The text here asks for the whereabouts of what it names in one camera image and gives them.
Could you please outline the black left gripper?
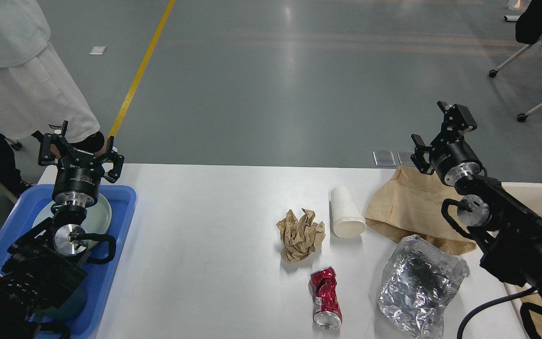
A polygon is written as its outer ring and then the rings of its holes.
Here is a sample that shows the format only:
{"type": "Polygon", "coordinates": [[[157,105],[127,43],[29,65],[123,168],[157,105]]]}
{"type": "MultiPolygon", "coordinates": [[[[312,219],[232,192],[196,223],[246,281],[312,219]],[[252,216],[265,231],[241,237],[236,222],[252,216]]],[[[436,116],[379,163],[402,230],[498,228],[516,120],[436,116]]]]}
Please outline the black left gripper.
{"type": "Polygon", "coordinates": [[[68,124],[68,121],[63,121],[54,133],[44,134],[37,163],[42,167],[57,167],[52,191],[52,200],[56,204],[90,208],[98,202],[101,178],[116,183],[122,174],[125,157],[114,148],[114,137],[108,137],[104,153],[97,157],[97,161],[80,161],[77,164],[77,151],[66,141],[68,124]],[[112,164],[112,168],[104,172],[102,165],[107,162],[112,164]]]}

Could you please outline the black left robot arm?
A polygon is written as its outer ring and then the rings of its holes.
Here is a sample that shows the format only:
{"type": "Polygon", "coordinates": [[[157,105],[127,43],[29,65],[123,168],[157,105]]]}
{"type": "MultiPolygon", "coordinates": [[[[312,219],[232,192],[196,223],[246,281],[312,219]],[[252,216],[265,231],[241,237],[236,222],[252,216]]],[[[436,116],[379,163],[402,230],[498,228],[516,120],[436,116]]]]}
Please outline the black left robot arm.
{"type": "Polygon", "coordinates": [[[44,135],[38,163],[56,165],[52,217],[20,236],[7,249],[9,258],[0,277],[0,339],[34,339],[40,331],[58,332],[68,339],[63,323],[33,322],[38,309],[62,307],[88,273],[84,263],[103,265],[116,255],[111,234],[88,233],[82,223],[97,204],[101,180],[115,183],[124,158],[109,137],[101,156],[84,153],[66,141],[68,122],[44,135]]]}

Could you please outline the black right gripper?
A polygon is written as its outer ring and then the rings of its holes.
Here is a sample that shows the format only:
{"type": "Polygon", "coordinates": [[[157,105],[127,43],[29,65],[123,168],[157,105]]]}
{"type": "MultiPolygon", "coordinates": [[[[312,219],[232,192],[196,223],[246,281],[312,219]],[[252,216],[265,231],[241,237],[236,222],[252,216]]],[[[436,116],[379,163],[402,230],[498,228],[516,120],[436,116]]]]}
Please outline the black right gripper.
{"type": "Polygon", "coordinates": [[[437,174],[441,183],[454,186],[461,178],[484,170],[484,165],[464,138],[478,125],[467,106],[450,105],[444,101],[438,101],[437,105],[444,115],[440,131],[430,146],[420,135],[412,134],[414,152],[410,159],[420,173],[437,174]]]}

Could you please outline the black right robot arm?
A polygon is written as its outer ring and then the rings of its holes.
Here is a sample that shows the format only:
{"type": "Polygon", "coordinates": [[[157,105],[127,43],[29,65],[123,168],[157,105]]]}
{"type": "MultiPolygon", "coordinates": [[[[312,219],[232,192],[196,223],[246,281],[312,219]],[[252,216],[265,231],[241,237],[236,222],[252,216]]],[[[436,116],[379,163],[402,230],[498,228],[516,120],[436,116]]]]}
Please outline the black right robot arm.
{"type": "MultiPolygon", "coordinates": [[[[476,122],[464,105],[439,101],[443,122],[429,145],[416,134],[411,160],[422,174],[437,174],[441,183],[452,186],[460,200],[446,198],[441,206],[443,219],[460,236],[482,250],[480,266],[502,283],[530,288],[484,303],[468,313],[460,323],[462,338],[471,318],[480,311],[537,292],[542,298],[542,217],[514,198],[502,183],[486,175],[486,168],[464,135],[476,129],[476,122]]],[[[524,302],[521,321],[531,339],[539,338],[532,313],[542,315],[542,306],[524,302]]]]}

